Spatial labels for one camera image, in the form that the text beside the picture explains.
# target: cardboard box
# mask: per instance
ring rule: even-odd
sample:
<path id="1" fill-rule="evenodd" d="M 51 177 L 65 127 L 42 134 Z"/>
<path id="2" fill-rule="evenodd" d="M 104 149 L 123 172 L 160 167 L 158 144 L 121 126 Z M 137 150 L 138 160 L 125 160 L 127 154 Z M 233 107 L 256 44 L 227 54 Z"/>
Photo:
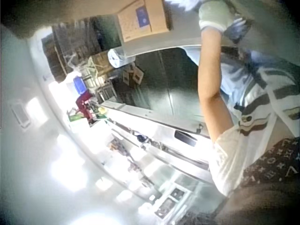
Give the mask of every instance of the cardboard box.
<path id="1" fill-rule="evenodd" d="M 108 51 L 100 52 L 96 55 L 90 56 L 89 58 L 88 67 L 91 70 L 95 70 L 96 77 L 107 74 L 115 69 L 110 64 L 107 53 Z"/>
<path id="2" fill-rule="evenodd" d="M 137 0 L 118 13 L 124 42 L 167 32 L 162 0 Z"/>

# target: hand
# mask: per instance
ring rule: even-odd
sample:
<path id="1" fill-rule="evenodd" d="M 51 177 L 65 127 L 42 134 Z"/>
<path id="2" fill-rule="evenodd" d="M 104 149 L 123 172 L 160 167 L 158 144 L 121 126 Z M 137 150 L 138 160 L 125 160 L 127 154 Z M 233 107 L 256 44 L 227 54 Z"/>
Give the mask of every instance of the hand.
<path id="1" fill-rule="evenodd" d="M 234 14 L 227 4 L 221 0 L 203 3 L 199 9 L 199 25 L 203 30 L 213 27 L 223 33 L 234 21 Z"/>

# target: person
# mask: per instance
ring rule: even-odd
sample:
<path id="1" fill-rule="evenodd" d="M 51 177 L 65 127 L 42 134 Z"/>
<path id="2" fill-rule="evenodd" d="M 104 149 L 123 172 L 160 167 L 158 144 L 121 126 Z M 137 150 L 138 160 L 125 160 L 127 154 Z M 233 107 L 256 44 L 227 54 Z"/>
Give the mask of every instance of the person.
<path id="1" fill-rule="evenodd" d="M 282 139 L 299 137 L 299 85 L 289 72 L 262 64 L 252 71 L 255 75 L 236 66 L 230 74 L 223 73 L 222 33 L 234 15 L 223 1 L 203 3 L 199 15 L 198 94 L 213 142 L 209 165 L 218 190 L 228 196 L 242 181 L 243 171 L 267 149 Z M 220 88 L 229 96 L 227 105 Z"/>
<path id="2" fill-rule="evenodd" d="M 221 39 L 232 13 L 223 1 L 208 1 L 199 17 L 198 94 L 213 142 L 209 166 L 227 198 L 213 214 L 187 214 L 180 224 L 294 223 L 300 207 L 300 87 L 299 73 L 290 72 L 297 68 L 270 58 L 254 61 L 251 70 L 224 63 Z M 195 56 L 197 50 L 189 50 Z"/>

